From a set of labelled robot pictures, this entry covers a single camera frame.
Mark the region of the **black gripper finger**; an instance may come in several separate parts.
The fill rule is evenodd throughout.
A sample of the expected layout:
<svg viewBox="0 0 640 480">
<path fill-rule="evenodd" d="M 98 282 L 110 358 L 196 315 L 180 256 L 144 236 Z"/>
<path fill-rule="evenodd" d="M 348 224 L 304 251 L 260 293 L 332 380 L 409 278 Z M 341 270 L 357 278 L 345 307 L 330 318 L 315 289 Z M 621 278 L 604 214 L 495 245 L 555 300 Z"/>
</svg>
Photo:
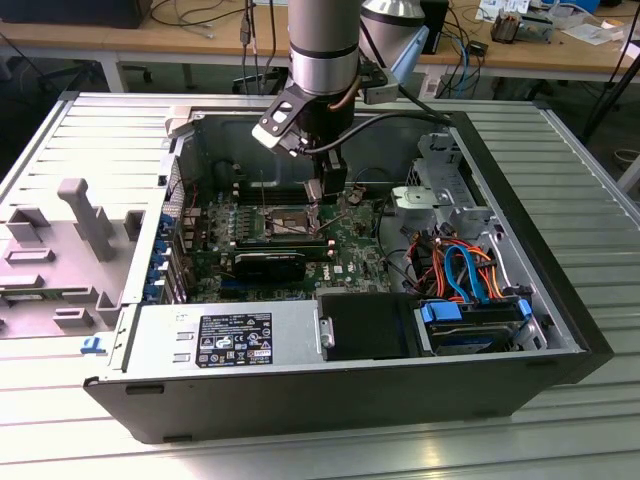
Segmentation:
<svg viewBox="0 0 640 480">
<path fill-rule="evenodd" d="M 348 166 L 339 148 L 332 149 L 320 155 L 322 201 L 335 204 L 343 193 Z"/>
</svg>

